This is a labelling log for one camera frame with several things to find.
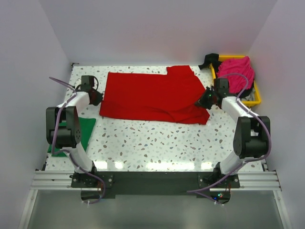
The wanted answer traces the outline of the red t shirt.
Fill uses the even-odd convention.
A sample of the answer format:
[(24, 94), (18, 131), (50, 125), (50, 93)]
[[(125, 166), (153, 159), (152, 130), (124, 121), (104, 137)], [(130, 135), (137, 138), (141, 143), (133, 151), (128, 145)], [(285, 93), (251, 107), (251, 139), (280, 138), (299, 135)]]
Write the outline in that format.
[(114, 119), (205, 125), (210, 117), (195, 103), (205, 92), (190, 66), (166, 74), (108, 73), (100, 116)]

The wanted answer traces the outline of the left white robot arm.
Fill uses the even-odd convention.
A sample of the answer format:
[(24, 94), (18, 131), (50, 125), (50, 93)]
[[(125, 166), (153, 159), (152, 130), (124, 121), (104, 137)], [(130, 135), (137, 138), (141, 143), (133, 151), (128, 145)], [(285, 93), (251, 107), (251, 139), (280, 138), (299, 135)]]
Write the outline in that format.
[(78, 112), (88, 105), (97, 106), (101, 103), (103, 94), (98, 91), (98, 79), (92, 75), (83, 75), (81, 84), (76, 87), (53, 77), (50, 79), (72, 90), (69, 99), (46, 109), (46, 139), (51, 145), (51, 154), (64, 153), (69, 158), (74, 166), (71, 178), (75, 183), (104, 190), (105, 184), (81, 144), (78, 116)]

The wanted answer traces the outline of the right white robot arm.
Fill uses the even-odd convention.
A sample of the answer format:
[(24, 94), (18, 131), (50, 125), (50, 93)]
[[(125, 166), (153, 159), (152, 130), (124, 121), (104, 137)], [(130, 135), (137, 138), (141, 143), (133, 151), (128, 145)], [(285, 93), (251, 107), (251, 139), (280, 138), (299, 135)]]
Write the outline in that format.
[(213, 83), (195, 105), (205, 109), (218, 106), (235, 121), (236, 128), (233, 151), (217, 163), (213, 173), (206, 179), (209, 188), (224, 187), (229, 182), (229, 176), (235, 175), (243, 166), (267, 158), (272, 146), (270, 119), (252, 112), (239, 97), (229, 93), (226, 78), (216, 78)]

